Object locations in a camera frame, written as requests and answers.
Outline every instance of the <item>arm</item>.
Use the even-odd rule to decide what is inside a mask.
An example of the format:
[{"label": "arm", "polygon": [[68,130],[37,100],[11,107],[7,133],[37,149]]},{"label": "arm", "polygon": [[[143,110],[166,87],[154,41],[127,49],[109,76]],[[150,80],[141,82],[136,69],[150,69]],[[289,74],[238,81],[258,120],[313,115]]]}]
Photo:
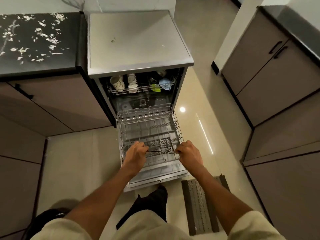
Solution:
[{"label": "arm", "polygon": [[203,166],[199,150],[191,141],[182,142],[176,152],[180,155],[182,165],[194,176],[214,205],[217,217],[229,235],[232,227],[240,217],[252,209],[226,190]]},{"label": "arm", "polygon": [[143,142],[135,142],[127,151],[118,173],[81,201],[65,218],[78,223],[92,240],[98,240],[126,184],[145,164],[148,150]]}]

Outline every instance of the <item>gray cabinet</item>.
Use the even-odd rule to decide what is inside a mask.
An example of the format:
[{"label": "gray cabinet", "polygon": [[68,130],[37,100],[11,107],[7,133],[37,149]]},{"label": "gray cabinet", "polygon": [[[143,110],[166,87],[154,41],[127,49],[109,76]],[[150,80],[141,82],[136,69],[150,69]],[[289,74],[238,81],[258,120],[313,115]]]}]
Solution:
[{"label": "gray cabinet", "polygon": [[5,82],[0,83],[0,115],[43,136],[72,132],[66,125]]},{"label": "gray cabinet", "polygon": [[34,95],[32,101],[73,131],[110,126],[106,114],[81,75],[10,82]]},{"label": "gray cabinet", "polygon": [[320,153],[246,169],[272,223],[286,239],[319,239]]},{"label": "gray cabinet", "polygon": [[244,165],[320,150],[320,92],[257,126]]},{"label": "gray cabinet", "polygon": [[256,14],[222,69],[235,95],[246,86],[287,40],[288,37],[261,12]]},{"label": "gray cabinet", "polygon": [[41,163],[46,138],[0,116],[0,156]]},{"label": "gray cabinet", "polygon": [[0,157],[0,237],[30,224],[40,164]]},{"label": "gray cabinet", "polygon": [[320,69],[292,41],[237,95],[254,126],[320,88]]}]

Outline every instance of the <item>wire rack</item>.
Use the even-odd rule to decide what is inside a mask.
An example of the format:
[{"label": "wire rack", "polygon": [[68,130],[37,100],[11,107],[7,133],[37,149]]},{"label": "wire rack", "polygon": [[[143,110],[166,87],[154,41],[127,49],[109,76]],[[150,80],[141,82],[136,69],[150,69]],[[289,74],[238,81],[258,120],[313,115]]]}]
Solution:
[{"label": "wire rack", "polygon": [[107,88],[110,90],[110,92],[113,95],[122,95],[122,94],[130,94],[131,90],[136,91],[137,92],[146,92],[146,91],[153,91],[155,89],[165,89],[165,88],[172,88],[173,85],[176,83],[176,78],[173,78],[172,81],[168,84],[162,85],[160,86],[159,84],[152,84],[152,85],[148,85],[148,86],[138,86],[137,88],[125,88],[122,91],[118,91],[116,90],[114,87],[110,86],[109,83],[107,83]]},{"label": "wire rack", "polygon": [[171,104],[121,111],[117,120],[122,162],[135,141],[149,146],[145,167],[179,160],[174,150],[183,137]]}]

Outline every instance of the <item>cabinet handle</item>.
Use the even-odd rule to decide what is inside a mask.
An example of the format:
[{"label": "cabinet handle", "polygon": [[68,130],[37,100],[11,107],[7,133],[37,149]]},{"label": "cabinet handle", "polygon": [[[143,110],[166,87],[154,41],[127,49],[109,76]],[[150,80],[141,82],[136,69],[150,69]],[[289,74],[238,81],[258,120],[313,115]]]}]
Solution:
[{"label": "cabinet handle", "polygon": [[21,93],[23,96],[27,97],[28,99],[33,99],[33,95],[27,94],[24,90],[21,89],[21,85],[16,83],[14,85],[15,90],[17,90],[19,93]]},{"label": "cabinet handle", "polygon": [[282,44],[282,41],[279,41],[278,43],[276,43],[275,46],[270,50],[269,54],[272,54],[275,48],[277,48],[279,44]]},{"label": "cabinet handle", "polygon": [[278,59],[278,58],[279,58],[279,55],[280,55],[285,49],[287,49],[287,48],[288,48],[287,46],[283,47],[283,48],[274,56],[274,59]]}]

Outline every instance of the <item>glossy floor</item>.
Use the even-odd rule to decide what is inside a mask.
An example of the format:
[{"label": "glossy floor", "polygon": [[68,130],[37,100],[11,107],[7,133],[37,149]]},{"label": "glossy floor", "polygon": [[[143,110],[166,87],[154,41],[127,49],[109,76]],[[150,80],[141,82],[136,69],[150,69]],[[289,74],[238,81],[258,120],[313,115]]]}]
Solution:
[{"label": "glossy floor", "polygon": [[[210,65],[238,9],[230,0],[177,0],[175,20],[195,60],[189,68],[175,107],[184,140],[198,147],[213,176],[225,175],[230,190],[262,212],[239,160],[251,129],[220,77]],[[120,168],[117,130],[94,129],[51,137],[43,171],[38,214],[59,206],[74,206],[110,179]],[[188,223],[179,180],[164,184],[168,190],[167,220],[186,233]],[[115,225],[147,187],[123,193],[100,239],[111,239]],[[224,232],[194,239],[227,239]]]}]

